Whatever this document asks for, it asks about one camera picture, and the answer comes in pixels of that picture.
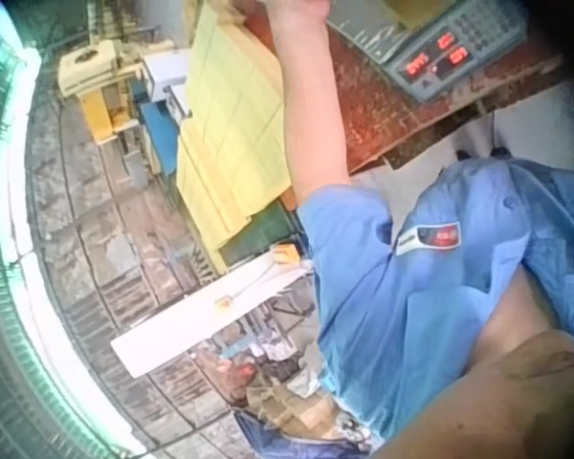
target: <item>skin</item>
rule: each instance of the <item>skin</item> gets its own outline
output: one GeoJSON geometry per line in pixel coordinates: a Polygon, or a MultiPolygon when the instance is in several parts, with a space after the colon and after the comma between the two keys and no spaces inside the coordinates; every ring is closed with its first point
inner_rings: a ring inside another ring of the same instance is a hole
{"type": "MultiPolygon", "coordinates": [[[[350,185],[325,18],[329,0],[266,2],[285,98],[285,150],[302,203],[350,185]]],[[[480,334],[465,376],[375,457],[565,457],[574,444],[574,340],[554,330],[523,268],[480,334]]]]}

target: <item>blue fabric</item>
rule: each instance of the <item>blue fabric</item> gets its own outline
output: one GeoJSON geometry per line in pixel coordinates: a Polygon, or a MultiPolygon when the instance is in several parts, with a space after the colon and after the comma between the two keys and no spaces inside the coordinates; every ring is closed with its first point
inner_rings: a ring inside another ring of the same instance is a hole
{"type": "Polygon", "coordinates": [[[574,336],[574,173],[523,161],[454,164],[402,231],[460,222],[461,246],[392,255],[375,193],[328,186],[298,210],[320,303],[323,384],[390,438],[462,374],[519,263],[574,336]]]}
{"type": "Polygon", "coordinates": [[[234,418],[251,448],[264,459],[364,459],[367,454],[346,441],[306,441],[289,438],[265,426],[251,414],[234,412],[234,418]]]}
{"type": "Polygon", "coordinates": [[[143,103],[140,108],[162,173],[168,176],[176,170],[179,128],[163,101],[143,103]]]}

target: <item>floor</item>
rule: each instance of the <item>floor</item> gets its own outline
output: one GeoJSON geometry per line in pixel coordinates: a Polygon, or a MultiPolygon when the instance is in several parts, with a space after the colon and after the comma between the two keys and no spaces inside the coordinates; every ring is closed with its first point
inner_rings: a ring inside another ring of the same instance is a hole
{"type": "Polygon", "coordinates": [[[395,235],[421,192],[443,167],[456,161],[454,151],[465,149],[476,156],[488,156],[493,137],[496,144],[507,146],[518,158],[574,170],[574,81],[462,126],[397,170],[389,165],[377,167],[355,180],[383,193],[394,219],[395,235]]]}

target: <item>name badge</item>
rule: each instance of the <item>name badge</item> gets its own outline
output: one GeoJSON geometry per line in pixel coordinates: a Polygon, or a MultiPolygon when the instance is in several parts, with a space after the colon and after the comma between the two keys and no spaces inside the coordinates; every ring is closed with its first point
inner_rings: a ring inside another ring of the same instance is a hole
{"type": "Polygon", "coordinates": [[[417,225],[398,237],[396,255],[403,255],[416,249],[450,251],[461,245],[461,225],[417,225]]]}

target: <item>hand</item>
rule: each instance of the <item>hand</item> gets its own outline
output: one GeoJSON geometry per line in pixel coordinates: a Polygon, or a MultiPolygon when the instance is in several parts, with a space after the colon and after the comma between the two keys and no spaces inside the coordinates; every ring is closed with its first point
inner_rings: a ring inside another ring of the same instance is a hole
{"type": "Polygon", "coordinates": [[[275,41],[295,39],[324,27],[331,5],[331,0],[267,0],[275,41]]]}

